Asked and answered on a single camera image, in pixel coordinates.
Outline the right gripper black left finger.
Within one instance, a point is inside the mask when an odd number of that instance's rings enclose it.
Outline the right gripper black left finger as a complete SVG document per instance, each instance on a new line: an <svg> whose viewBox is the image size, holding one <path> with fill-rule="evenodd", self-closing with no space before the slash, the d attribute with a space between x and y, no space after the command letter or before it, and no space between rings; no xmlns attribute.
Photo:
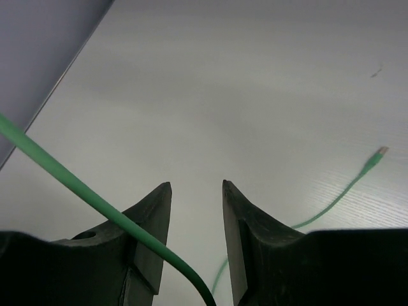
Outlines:
<svg viewBox="0 0 408 306"><path fill-rule="evenodd" d="M47 242L1 232L2 305L151 305L163 260L107 221Z"/></svg>

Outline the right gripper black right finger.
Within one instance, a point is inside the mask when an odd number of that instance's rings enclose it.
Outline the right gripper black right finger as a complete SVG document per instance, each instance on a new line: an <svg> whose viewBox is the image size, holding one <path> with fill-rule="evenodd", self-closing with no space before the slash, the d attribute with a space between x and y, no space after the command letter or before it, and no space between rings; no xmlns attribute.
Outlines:
<svg viewBox="0 0 408 306"><path fill-rule="evenodd" d="M406 305L407 230L338 229L307 234L222 183L235 305Z"/></svg>

